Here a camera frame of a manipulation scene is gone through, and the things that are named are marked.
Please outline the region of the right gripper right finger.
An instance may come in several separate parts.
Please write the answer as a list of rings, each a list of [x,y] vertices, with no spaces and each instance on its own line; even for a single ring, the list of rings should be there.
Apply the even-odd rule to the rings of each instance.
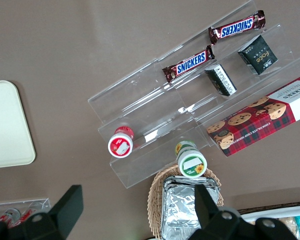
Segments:
[[[231,207],[218,207],[204,185],[194,187],[195,212],[202,229],[236,229],[240,217]]]

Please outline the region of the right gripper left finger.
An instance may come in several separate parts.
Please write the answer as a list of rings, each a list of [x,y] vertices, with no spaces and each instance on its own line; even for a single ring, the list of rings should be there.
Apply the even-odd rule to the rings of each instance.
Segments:
[[[32,215],[21,224],[24,240],[65,240],[84,210],[82,186],[72,185],[49,210]]]

